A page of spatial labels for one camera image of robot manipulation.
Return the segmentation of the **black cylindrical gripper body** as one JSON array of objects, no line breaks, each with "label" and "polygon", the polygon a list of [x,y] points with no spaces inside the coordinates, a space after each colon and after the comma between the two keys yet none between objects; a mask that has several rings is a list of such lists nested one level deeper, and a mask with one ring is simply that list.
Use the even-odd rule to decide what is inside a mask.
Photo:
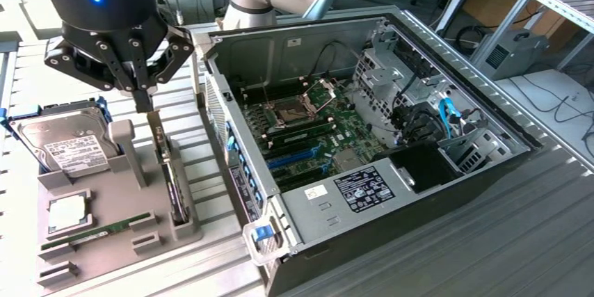
[{"label": "black cylindrical gripper body", "polygon": [[156,0],[51,0],[63,21],[62,37],[88,50],[90,40],[106,40],[115,49],[123,66],[132,72],[128,40],[140,37],[147,61],[166,41],[170,25],[162,18]]}]

